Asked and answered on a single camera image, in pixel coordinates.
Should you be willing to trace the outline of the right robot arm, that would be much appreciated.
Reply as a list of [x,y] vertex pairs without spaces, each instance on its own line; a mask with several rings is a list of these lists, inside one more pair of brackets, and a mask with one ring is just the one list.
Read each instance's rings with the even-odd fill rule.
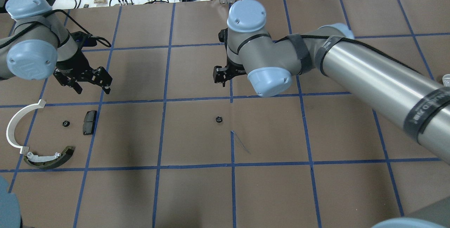
[[259,97],[273,97],[288,89],[294,76],[317,69],[449,164],[448,86],[356,40],[344,23],[273,41],[266,17],[257,0],[231,5],[227,26],[218,32],[226,65],[213,68],[215,83],[225,86],[246,75]]

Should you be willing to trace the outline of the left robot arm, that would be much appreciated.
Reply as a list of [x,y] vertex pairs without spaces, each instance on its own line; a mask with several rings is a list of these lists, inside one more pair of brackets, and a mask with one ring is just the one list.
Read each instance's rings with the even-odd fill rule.
[[2,81],[18,77],[43,80],[54,76],[61,86],[82,93],[80,82],[100,86],[110,93],[113,78],[100,66],[92,68],[82,52],[84,47],[111,43],[81,27],[71,33],[46,0],[9,0],[5,9],[15,21],[12,35],[1,39]]

